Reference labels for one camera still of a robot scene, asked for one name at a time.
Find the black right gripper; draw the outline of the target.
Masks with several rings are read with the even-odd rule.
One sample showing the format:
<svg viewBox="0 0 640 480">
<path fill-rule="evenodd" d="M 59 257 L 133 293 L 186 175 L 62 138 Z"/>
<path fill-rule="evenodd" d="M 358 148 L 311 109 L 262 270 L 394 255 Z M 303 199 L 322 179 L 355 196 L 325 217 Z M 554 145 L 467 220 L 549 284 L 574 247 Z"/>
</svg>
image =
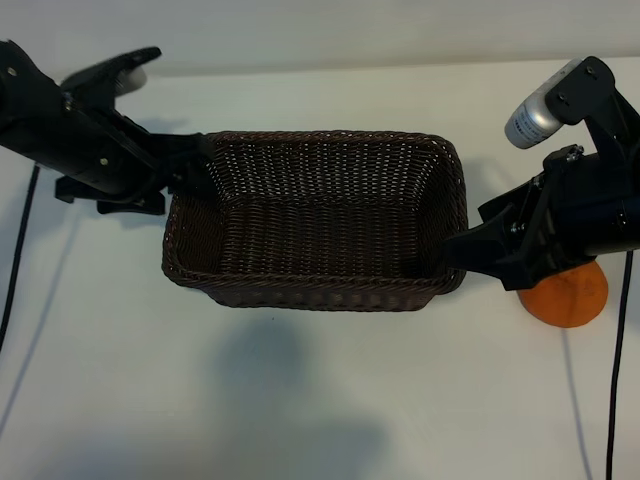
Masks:
<svg viewBox="0 0 640 480">
<path fill-rule="evenodd" d="M 543 172 L 478 208 L 482 224 L 444 242 L 448 266 L 501 279 L 507 291 L 625 249 L 625 152 L 545 158 Z"/>
</svg>

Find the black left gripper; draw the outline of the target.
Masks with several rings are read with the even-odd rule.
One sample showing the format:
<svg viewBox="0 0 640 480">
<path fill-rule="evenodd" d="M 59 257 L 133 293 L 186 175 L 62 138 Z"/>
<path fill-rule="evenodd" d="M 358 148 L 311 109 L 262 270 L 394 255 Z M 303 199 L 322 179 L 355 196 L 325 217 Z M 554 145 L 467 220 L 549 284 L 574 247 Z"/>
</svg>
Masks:
<svg viewBox="0 0 640 480">
<path fill-rule="evenodd" d="M 159 162 L 144 143 L 149 133 L 115 108 L 117 97 L 141 88 L 136 71 L 157 59 L 145 47 L 104 60 L 56 83 L 16 43 L 1 45 L 1 144 L 61 173 L 57 199 L 94 200 L 101 214 L 162 214 Z M 152 151 L 172 173 L 172 190 L 215 193 L 205 165 L 207 136 L 152 135 Z"/>
</svg>

